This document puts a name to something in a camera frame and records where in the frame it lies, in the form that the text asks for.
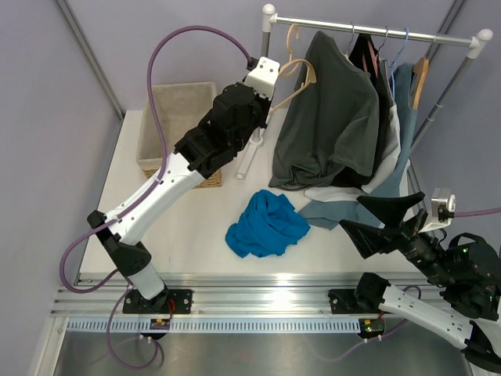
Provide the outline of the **bright blue t shirt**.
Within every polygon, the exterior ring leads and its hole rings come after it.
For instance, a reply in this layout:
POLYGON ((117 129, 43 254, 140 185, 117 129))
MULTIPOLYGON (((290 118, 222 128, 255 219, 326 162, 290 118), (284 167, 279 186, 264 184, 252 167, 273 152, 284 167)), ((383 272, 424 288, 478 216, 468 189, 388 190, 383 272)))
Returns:
POLYGON ((281 256, 308 234, 310 225, 287 197, 260 190, 249 200, 237 222, 227 230, 225 242, 242 259, 281 256))

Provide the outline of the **dark grey t shirt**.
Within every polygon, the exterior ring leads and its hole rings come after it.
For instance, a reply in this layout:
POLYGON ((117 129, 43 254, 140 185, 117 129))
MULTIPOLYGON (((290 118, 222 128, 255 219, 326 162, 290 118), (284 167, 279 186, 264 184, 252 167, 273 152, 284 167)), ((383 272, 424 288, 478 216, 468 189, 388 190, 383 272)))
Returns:
POLYGON ((380 122, 371 76, 322 31, 315 33, 305 58, 317 81, 290 102, 269 186, 302 190, 365 185, 374 175, 380 122))

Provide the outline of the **white plastic hanger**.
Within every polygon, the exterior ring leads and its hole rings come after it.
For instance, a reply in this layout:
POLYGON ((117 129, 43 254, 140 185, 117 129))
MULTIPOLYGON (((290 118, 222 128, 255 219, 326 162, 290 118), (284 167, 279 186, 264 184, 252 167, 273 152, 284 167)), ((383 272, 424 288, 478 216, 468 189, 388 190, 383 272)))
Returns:
POLYGON ((349 60, 349 55, 351 52, 351 45, 352 45, 354 39, 355 39, 355 25, 351 22, 351 39, 348 43, 347 51, 344 53, 344 57, 346 58, 346 60, 349 60))

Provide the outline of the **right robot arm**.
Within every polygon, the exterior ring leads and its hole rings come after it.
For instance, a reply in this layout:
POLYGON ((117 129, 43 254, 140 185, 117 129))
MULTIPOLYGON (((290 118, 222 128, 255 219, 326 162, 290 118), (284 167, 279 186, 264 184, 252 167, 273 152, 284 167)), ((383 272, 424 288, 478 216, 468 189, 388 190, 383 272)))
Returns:
POLYGON ((359 254, 399 251, 426 278, 441 288, 440 296, 454 313, 446 313, 410 297, 375 273, 364 273, 355 289, 355 304, 363 311, 398 314, 439 335, 460 350, 466 360, 486 371, 500 372, 500 258, 483 237, 462 233, 448 248, 430 236, 456 217, 456 197, 436 189, 431 210, 421 209, 411 219, 406 212, 424 199, 418 192, 406 197, 360 196, 357 201, 382 227, 347 219, 340 221, 359 254))

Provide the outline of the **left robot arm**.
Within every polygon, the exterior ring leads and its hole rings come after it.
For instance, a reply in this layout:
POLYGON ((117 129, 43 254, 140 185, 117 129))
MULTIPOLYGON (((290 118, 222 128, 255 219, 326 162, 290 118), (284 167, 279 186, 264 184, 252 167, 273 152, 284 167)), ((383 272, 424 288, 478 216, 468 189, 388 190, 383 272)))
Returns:
POLYGON ((159 169, 114 211, 94 211, 88 223, 118 272, 140 293, 152 313, 168 303, 168 287, 141 239, 182 195, 210 178, 244 149, 253 132, 265 126, 275 86, 249 81, 229 85, 212 108, 190 129, 159 169))

